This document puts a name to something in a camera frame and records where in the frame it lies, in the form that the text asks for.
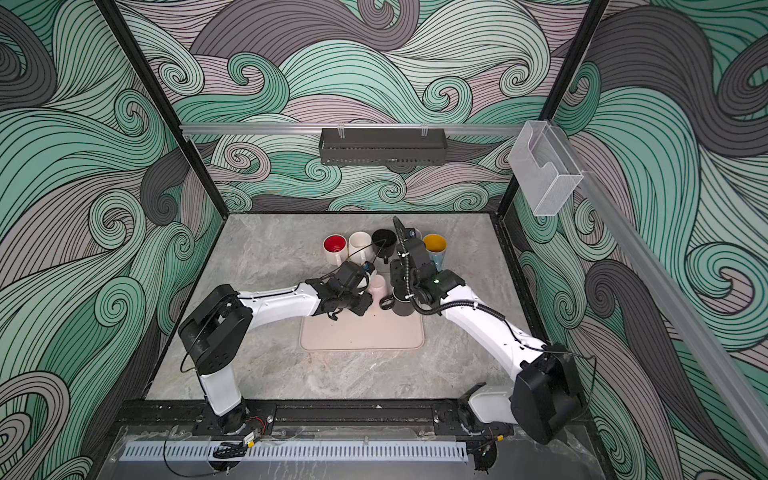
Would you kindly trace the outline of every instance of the white mug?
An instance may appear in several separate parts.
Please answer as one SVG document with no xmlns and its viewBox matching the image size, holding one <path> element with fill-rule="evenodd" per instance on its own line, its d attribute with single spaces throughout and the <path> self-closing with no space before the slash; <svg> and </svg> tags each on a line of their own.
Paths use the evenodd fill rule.
<svg viewBox="0 0 768 480">
<path fill-rule="evenodd" d="M 374 275 L 371 277 L 370 284 L 368 285 L 368 293 L 373 297 L 373 308 L 379 308 L 379 301 L 387 294 L 386 291 L 386 279 L 381 275 Z"/>
<path fill-rule="evenodd" d="M 337 233 L 329 235 L 323 240 L 323 252 L 326 254 L 326 260 L 331 265 L 341 266 L 348 256 L 346 238 Z"/>
<path fill-rule="evenodd" d="M 373 242 L 370 235 L 365 232 L 355 232 L 349 236 L 349 261 L 363 265 L 366 261 L 373 260 Z"/>
</svg>

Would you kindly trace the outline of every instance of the wallpaper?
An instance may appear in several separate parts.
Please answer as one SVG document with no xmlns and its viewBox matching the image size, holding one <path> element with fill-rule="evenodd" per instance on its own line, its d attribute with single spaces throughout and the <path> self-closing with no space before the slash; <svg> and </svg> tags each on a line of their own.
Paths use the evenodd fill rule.
<svg viewBox="0 0 768 480">
<path fill-rule="evenodd" d="M 118 0 L 183 122 L 521 124 L 588 0 Z M 639 5 L 623 0 L 615 8 Z M 492 210 L 514 138 L 444 166 L 325 166 L 317 136 L 201 135 L 235 211 Z"/>
<path fill-rule="evenodd" d="M 767 34 L 765 2 L 610 13 L 555 118 L 766 401 Z M 768 478 L 589 199 L 537 219 L 519 194 L 515 210 L 551 339 L 599 358 L 590 410 L 618 478 Z"/>
<path fill-rule="evenodd" d="M 84 478 L 221 217 L 92 0 L 0 2 L 0 476 Z"/>
</svg>

